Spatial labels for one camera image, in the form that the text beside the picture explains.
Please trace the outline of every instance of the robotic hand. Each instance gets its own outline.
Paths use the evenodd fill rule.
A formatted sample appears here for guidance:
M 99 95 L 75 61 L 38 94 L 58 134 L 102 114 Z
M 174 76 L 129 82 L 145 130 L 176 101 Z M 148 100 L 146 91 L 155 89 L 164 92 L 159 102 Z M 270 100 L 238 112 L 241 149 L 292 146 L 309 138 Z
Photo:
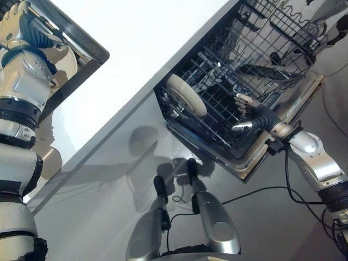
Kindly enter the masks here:
M 171 224 L 166 210 L 168 196 L 165 183 L 160 176 L 156 176 L 153 182 L 157 198 L 152 203 L 150 211 L 140 218 L 133 230 L 126 251 L 126 261 L 202 260 L 195 256 L 195 253 L 206 252 L 240 254 L 240 243 L 234 224 L 220 201 L 207 192 L 206 186 L 199 180 L 197 163 L 193 158 L 188 160 L 188 174 L 194 193 L 193 212 L 201 215 L 207 246 L 182 247 L 163 253 L 160 257 L 161 234 L 162 231 L 169 230 Z
M 41 175 L 42 158 L 30 149 L 55 72 L 39 48 L 54 43 L 32 25 L 29 5 L 15 4 L 0 22 L 0 44 L 8 50 L 0 72 L 0 261 L 43 261 L 47 253 L 23 197 Z
M 270 109 L 258 101 L 237 94 L 236 104 L 251 117 L 250 121 L 232 127 L 233 131 L 259 128 L 268 131 L 274 141 L 266 142 L 268 152 L 287 148 L 290 158 L 298 165 L 309 185 L 320 196 L 330 211 L 334 222 L 341 228 L 348 228 L 348 178 L 337 163 L 325 152 L 321 140 L 301 127 L 293 128 L 282 122 Z

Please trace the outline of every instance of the dishwasher rack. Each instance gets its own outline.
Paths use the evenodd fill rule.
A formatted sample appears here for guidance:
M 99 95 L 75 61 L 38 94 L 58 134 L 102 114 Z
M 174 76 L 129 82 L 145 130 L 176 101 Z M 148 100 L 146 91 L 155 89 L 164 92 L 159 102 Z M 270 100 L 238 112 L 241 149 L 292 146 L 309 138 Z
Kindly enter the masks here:
M 273 109 L 282 93 L 306 77 L 315 60 L 312 54 L 323 41 L 317 34 L 314 24 L 280 0 L 240 1 L 170 73 L 195 90 L 207 115 L 187 111 L 167 91 L 166 77 L 155 88 L 166 122 L 232 157 L 243 157 L 260 131 L 231 131 L 245 117 L 234 95 L 242 92 Z

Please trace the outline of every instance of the dishwasher door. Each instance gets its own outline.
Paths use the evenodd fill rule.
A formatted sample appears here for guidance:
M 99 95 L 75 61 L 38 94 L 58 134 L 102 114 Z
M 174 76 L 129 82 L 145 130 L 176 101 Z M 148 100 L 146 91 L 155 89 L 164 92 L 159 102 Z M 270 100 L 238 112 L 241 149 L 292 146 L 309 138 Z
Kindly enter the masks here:
M 231 131 L 244 117 L 233 95 L 252 96 L 294 124 L 324 78 L 308 71 L 325 41 L 317 35 L 281 0 L 239 1 L 155 87 L 168 128 L 246 182 L 265 158 L 270 135 Z M 168 86 L 173 74 L 182 81 L 175 91 Z M 203 114 L 181 88 L 195 91 Z

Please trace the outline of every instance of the floor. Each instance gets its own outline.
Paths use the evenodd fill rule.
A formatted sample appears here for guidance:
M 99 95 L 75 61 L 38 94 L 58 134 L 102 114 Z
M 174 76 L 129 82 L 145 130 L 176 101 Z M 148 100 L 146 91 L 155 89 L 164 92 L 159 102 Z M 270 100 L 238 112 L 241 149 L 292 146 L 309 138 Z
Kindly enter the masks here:
M 331 74 L 348 62 L 348 38 L 324 51 L 312 68 Z M 348 67 L 326 79 L 327 109 L 348 133 Z M 301 115 L 303 127 L 319 136 L 326 151 L 347 171 L 348 138 L 324 111 L 322 91 Z M 285 185 L 284 154 L 268 157 L 247 184 L 200 153 L 184 147 L 165 128 L 156 100 L 143 106 L 54 195 L 35 216 L 40 236 L 50 248 L 48 260 L 124 260 L 131 232 L 155 197 L 156 173 L 184 174 L 185 160 L 195 157 L 208 190 L 225 201 L 259 188 Z M 319 200 L 290 161 L 292 187 L 307 200 Z M 190 213 L 191 189 L 173 178 L 169 215 Z M 305 206 L 293 203 L 283 189 L 266 190 L 225 205 L 238 230 L 241 260 L 344 260 Z M 321 214 L 322 207 L 313 207 Z M 163 234 L 161 252 L 166 251 Z M 170 249 L 203 244 L 199 216 L 172 223 Z

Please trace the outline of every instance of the white countertop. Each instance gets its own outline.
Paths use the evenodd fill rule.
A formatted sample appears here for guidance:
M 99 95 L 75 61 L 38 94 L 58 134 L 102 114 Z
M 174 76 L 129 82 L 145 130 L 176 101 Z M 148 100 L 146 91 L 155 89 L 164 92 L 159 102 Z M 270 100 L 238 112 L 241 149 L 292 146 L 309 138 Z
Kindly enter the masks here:
M 51 146 L 61 155 L 61 172 L 70 172 L 237 0 L 52 2 L 110 53 L 53 112 Z

